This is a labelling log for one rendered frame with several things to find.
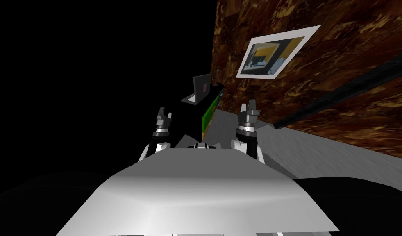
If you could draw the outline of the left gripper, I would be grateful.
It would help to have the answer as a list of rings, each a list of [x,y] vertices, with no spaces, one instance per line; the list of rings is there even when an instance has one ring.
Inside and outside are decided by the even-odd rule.
[[[169,112],[167,116],[164,116],[164,112],[165,107],[160,107],[156,121],[156,126],[158,126],[158,128],[160,128],[160,126],[163,126],[163,128],[168,128],[170,126],[172,113]]]

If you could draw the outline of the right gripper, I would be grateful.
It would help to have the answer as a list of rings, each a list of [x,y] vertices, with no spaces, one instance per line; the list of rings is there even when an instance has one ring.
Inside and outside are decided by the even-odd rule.
[[[260,111],[256,110],[256,100],[249,100],[248,108],[246,103],[243,103],[238,114],[239,123],[253,123],[256,124]]]

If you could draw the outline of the black desk with green side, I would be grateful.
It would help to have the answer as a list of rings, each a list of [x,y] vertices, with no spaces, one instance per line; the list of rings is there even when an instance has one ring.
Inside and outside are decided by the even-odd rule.
[[[180,131],[201,142],[221,100],[224,85],[213,84],[211,74],[193,78],[194,92],[179,102],[177,120]]]

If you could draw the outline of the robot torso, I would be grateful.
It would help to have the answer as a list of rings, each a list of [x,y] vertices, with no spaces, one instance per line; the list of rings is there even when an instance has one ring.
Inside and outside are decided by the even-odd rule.
[[[337,226],[291,178],[240,150],[166,148],[103,182],[56,236],[256,236]]]

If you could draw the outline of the white framed wall picture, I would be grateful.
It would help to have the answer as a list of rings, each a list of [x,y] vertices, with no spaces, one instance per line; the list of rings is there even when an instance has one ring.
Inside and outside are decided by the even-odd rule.
[[[319,28],[317,25],[252,38],[236,77],[276,79]]]

